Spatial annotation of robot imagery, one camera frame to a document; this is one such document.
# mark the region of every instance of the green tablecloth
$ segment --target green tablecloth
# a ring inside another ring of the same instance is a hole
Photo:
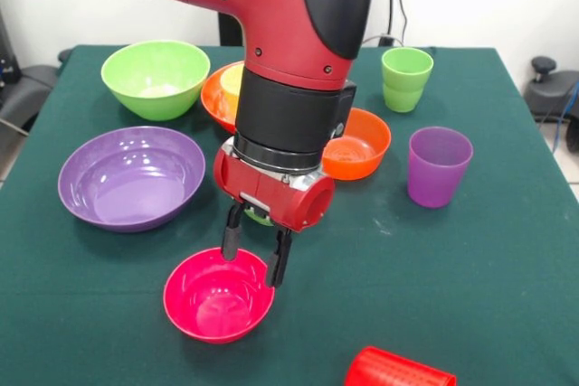
[[[434,73],[410,115],[384,107],[381,51],[362,51],[356,105],[393,130],[384,163],[339,184],[325,220],[295,239],[263,324],[211,346],[180,334],[161,301],[176,264],[220,243],[230,201],[210,170],[175,221],[143,234],[93,228],[58,199],[70,153],[144,123],[100,81],[113,50],[74,51],[0,191],[1,384],[338,385],[369,344],[461,386],[579,383],[579,207],[495,51],[431,49]],[[213,70],[242,58],[207,52]],[[226,138],[200,104],[164,125],[194,137],[208,162]],[[438,211],[404,190],[408,139],[428,125],[475,146],[455,201]],[[265,258],[273,231],[244,229],[243,247]]]

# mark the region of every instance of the purple bowl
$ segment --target purple bowl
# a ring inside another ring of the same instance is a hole
[[[175,218],[205,173],[196,142],[162,127],[95,137],[64,163],[58,193],[76,217],[116,232],[153,229]]]

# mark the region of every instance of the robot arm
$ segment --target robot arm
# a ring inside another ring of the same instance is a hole
[[[364,36],[370,0],[179,0],[235,16],[245,70],[234,138],[214,164],[232,207],[223,254],[234,258],[239,220],[251,207],[281,226],[272,285],[281,282],[291,231],[319,222],[334,184],[320,170],[356,94],[346,81]]]

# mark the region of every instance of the orange bowl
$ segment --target orange bowl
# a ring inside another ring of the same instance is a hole
[[[222,76],[235,65],[243,61],[232,63],[213,73],[201,89],[201,103],[211,118],[217,121],[232,135],[235,134],[235,116],[239,94],[229,92],[222,86]]]
[[[352,108],[344,135],[330,140],[324,150],[324,172],[341,181],[366,178],[378,169],[391,141],[390,128],[381,118]]]

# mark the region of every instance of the screw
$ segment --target screw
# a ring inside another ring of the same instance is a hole
[[[340,122],[336,127],[336,136],[342,136],[342,133],[344,133],[344,124]]]

